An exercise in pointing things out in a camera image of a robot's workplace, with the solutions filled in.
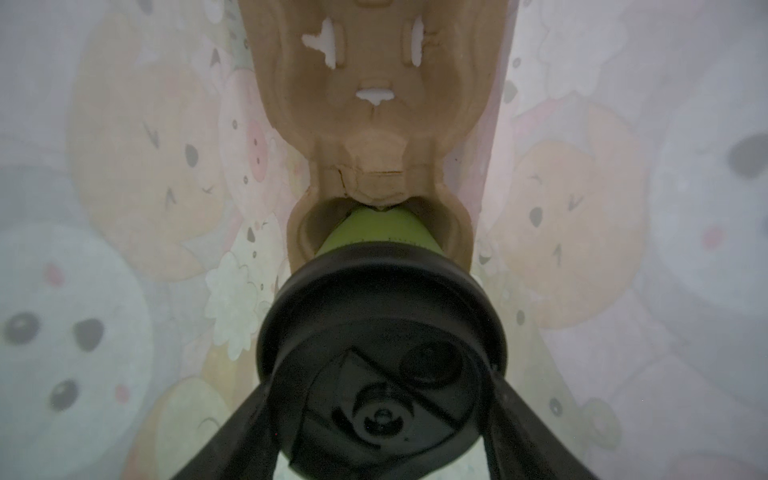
cartoon bear face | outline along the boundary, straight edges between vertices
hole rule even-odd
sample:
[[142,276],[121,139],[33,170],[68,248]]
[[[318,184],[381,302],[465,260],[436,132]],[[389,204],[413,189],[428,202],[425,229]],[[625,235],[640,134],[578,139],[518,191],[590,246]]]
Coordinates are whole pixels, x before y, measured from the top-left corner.
[[202,266],[180,243],[223,210],[217,103],[189,68],[132,68],[139,47],[120,15],[94,31],[73,91],[71,172],[91,222],[132,267],[183,280]]
[[137,415],[154,361],[147,303],[117,252],[54,223],[3,230],[0,271],[0,469],[59,478]]
[[266,119],[256,75],[240,69],[227,79],[219,114],[220,155],[232,198],[243,217],[265,221],[286,183],[275,158],[279,137]]
[[543,141],[521,159],[491,230],[544,327],[579,323],[609,306],[630,286],[644,252],[639,145],[598,107],[589,109],[588,130],[594,157]]
[[650,189],[651,230],[685,287],[735,313],[768,313],[768,32],[747,32],[670,125]]

circular base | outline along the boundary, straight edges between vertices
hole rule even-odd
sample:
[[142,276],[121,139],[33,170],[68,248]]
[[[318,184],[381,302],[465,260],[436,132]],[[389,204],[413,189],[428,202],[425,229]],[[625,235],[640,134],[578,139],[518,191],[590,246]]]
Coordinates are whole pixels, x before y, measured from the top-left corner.
[[450,260],[407,244],[356,243],[286,282],[257,358],[294,469],[403,479],[478,438],[506,345],[482,289]]

cartoon face print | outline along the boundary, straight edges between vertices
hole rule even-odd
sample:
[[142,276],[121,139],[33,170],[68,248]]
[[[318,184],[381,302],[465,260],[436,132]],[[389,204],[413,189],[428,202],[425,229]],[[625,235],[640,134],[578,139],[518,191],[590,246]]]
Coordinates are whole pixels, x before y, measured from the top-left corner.
[[644,252],[644,165],[615,115],[588,112],[591,157],[543,141],[515,167],[491,230],[531,296],[540,326],[560,328],[602,311],[626,290]]
[[485,291],[504,325],[510,385],[578,458],[592,444],[615,448],[621,437],[616,415],[599,399],[577,404],[541,338],[520,281],[509,272],[499,273],[485,281]]
[[9,478],[65,476],[104,454],[141,407],[154,354],[147,304],[117,252],[71,227],[3,230],[0,271],[0,465]]
[[202,379],[177,385],[157,422],[157,477],[170,478],[178,472],[230,415],[219,392]]
[[183,66],[133,68],[140,47],[124,17],[94,31],[75,82],[68,129],[74,184],[91,222],[156,280],[202,273],[180,244],[218,224],[217,103]]
[[269,215],[264,222],[243,222],[231,251],[240,265],[248,267],[249,281],[259,289],[260,297],[271,302],[280,264],[287,257],[277,218]]
[[281,160],[271,157],[276,138],[266,119],[256,75],[236,70],[227,80],[219,113],[224,176],[243,217],[264,221],[283,188]]
[[123,480],[168,480],[187,464],[227,421],[232,410],[199,377],[171,386],[139,429]]
[[621,421],[621,443],[615,452],[590,454],[587,465],[599,478],[664,478],[681,466],[690,471],[688,465],[676,465],[690,452],[730,456],[768,470],[768,417],[714,387],[674,355],[636,372],[610,402]]
[[245,33],[243,16],[240,14],[240,6],[235,0],[221,0],[225,7],[225,20],[227,22],[230,45],[235,68],[247,68],[253,70],[253,55],[250,51],[250,43]]
[[766,45],[755,28],[704,75],[670,125],[650,189],[663,261],[691,292],[747,315],[768,313]]

cartoon eye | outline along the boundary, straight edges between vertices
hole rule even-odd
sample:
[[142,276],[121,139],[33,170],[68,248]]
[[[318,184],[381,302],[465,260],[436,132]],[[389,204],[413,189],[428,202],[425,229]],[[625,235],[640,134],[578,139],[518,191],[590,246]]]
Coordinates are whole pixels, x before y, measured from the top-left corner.
[[757,178],[768,166],[768,133],[744,138],[728,152],[728,166],[740,177]]
[[199,157],[197,155],[197,149],[195,147],[187,144],[187,146],[184,148],[184,156],[187,157],[187,165],[189,165],[190,167],[194,167],[195,165],[197,165],[197,159]]
[[78,384],[74,380],[65,380],[56,385],[48,399],[49,405],[55,412],[68,409],[78,399]]
[[77,322],[72,332],[80,350],[93,352],[104,336],[104,324],[99,319],[87,319]]
[[541,219],[543,216],[544,212],[541,210],[541,207],[532,208],[531,213],[528,214],[528,218],[531,219],[531,223],[536,228],[541,225]]
[[552,414],[556,417],[559,417],[563,414],[563,405],[560,403],[560,400],[556,399],[555,397],[552,397],[549,400],[549,409],[552,411]]
[[165,208],[168,208],[168,205],[176,204],[176,196],[174,195],[173,189],[168,187],[168,190],[165,191]]
[[160,135],[157,133],[157,129],[152,130],[149,128],[149,125],[146,124],[146,122],[141,122],[142,125],[144,125],[144,131],[147,133],[147,136],[149,137],[149,141],[154,145],[155,148],[160,148]]
[[40,331],[40,320],[34,313],[16,313],[5,321],[3,337],[11,345],[30,343]]

